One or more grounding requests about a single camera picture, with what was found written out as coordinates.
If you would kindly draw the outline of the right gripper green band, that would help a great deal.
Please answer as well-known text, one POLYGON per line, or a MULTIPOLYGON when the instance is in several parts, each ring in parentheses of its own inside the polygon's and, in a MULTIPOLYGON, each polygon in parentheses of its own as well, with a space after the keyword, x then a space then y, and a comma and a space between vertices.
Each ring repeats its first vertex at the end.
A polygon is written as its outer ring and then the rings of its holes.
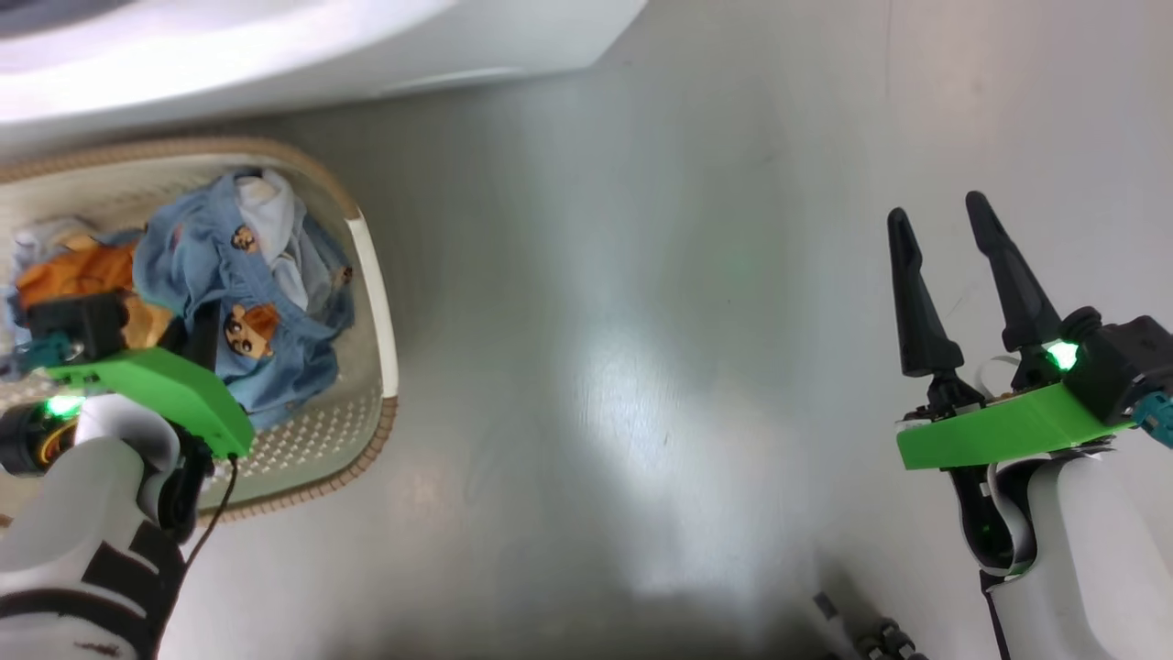
MULTIPOLYGON (((1056 342, 1058 313, 988 197, 968 192, 965 209, 1001 298, 1003 347, 1022 351, 1056 342)), ((904 209, 887 216, 887 231, 901 368, 906 377, 933 376, 925 414, 896 433, 906 469, 986 467, 1085 445, 1135 426, 1128 417, 1104 423, 1066 379, 995 402, 982 399, 955 372, 964 363, 962 351, 945 333, 927 291, 923 254, 904 209)))

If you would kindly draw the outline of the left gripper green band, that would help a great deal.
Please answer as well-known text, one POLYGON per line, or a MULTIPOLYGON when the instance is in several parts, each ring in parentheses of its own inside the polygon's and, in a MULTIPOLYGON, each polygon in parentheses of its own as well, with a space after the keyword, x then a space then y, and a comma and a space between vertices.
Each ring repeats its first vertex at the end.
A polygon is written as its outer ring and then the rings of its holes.
POLYGON ((4 472, 41 476, 70 450, 96 438, 118 438, 160 472, 179 467, 189 443, 197 456, 244 458, 255 431, 248 414, 213 375, 221 302, 203 302, 179 358, 164 349, 123 351, 83 363, 77 351, 21 355, 62 385, 63 394, 4 410, 4 472))

